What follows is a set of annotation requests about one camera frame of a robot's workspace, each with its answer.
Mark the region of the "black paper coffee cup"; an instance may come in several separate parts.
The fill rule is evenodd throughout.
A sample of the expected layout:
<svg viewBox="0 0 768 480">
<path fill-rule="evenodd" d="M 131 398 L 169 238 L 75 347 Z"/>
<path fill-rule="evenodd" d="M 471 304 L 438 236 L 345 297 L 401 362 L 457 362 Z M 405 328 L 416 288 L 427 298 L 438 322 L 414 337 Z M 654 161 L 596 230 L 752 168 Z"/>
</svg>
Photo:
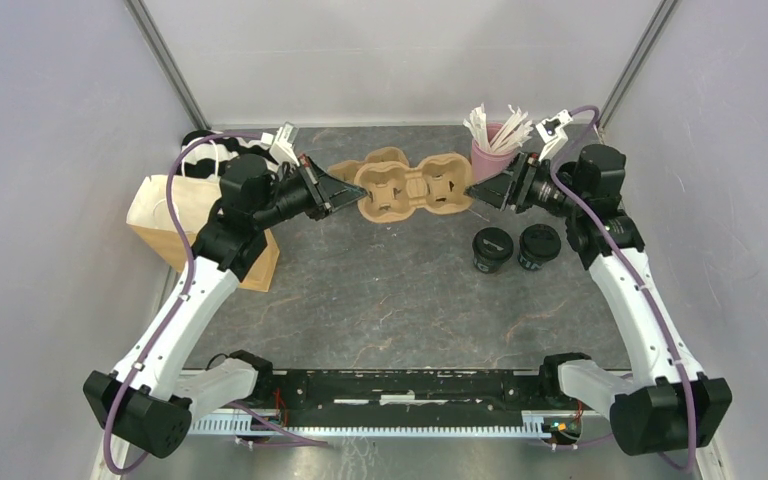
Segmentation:
<svg viewBox="0 0 768 480">
<path fill-rule="evenodd" d="M 512 237 L 498 227 L 479 230 L 473 237 L 473 265 L 484 274 L 496 273 L 514 252 Z"/>
</svg>

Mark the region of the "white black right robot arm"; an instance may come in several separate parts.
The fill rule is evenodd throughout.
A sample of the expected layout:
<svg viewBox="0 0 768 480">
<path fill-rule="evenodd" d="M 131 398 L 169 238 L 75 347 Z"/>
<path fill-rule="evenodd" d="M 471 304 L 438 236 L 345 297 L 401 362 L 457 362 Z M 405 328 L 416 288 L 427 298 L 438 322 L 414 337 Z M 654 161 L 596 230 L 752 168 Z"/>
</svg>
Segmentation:
<svg viewBox="0 0 768 480">
<path fill-rule="evenodd" d="M 607 419 L 627 455 L 693 453 L 708 446 L 733 401 L 690 352 L 658 292 L 635 222 L 622 207 L 626 156 L 603 144 L 560 163 L 520 154 L 467 190 L 499 210 L 539 207 L 565 221 L 566 240 L 605 298 L 631 366 L 630 378 L 588 355 L 550 355 L 537 392 L 551 408 L 573 399 Z"/>
</svg>

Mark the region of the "brown cardboard cup carrier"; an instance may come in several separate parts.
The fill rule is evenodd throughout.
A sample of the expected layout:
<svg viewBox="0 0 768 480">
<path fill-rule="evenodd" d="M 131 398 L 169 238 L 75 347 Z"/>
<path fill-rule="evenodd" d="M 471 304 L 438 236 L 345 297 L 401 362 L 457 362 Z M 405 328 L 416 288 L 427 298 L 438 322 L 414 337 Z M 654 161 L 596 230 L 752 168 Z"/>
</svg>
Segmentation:
<svg viewBox="0 0 768 480">
<path fill-rule="evenodd" d="M 368 192 L 358 202 L 358 210 L 372 223 L 404 221 L 418 209 L 434 215 L 456 214 L 472 204 L 466 194 L 473 183 L 472 165 L 458 153 L 428 156 L 412 167 L 401 149 L 384 147 L 362 161 L 330 166 L 328 173 Z"/>
</svg>

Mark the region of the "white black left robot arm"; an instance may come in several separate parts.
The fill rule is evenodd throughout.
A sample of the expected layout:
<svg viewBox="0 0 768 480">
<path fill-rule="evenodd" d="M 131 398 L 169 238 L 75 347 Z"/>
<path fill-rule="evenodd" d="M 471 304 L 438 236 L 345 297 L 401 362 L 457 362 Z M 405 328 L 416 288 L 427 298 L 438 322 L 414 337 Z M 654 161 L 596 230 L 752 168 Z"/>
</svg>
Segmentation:
<svg viewBox="0 0 768 480">
<path fill-rule="evenodd" d="M 83 385 L 103 429 L 105 462 L 117 474 L 126 470 L 113 459 L 114 438 L 165 458 L 204 416 L 236 400 L 257 408 L 272 399 L 273 379 L 239 358 L 192 377 L 180 374 L 219 307 L 266 249 L 268 229 L 299 214 L 322 220 L 368 195 L 306 156 L 273 171 L 260 154 L 232 159 L 219 190 L 195 240 L 183 242 L 185 268 L 166 303 L 110 372 L 93 371 Z"/>
</svg>

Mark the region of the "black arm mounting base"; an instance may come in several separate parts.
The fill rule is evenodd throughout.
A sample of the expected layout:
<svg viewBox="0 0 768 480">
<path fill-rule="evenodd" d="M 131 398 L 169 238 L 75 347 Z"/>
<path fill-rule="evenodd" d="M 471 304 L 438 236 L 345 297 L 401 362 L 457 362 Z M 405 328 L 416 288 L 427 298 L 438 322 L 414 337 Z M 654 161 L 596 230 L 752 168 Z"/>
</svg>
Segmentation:
<svg viewBox="0 0 768 480">
<path fill-rule="evenodd" d="M 524 412 L 589 410 L 550 395 L 538 372 L 511 369 L 273 370 L 242 402 L 289 427 L 501 427 Z"/>
</svg>

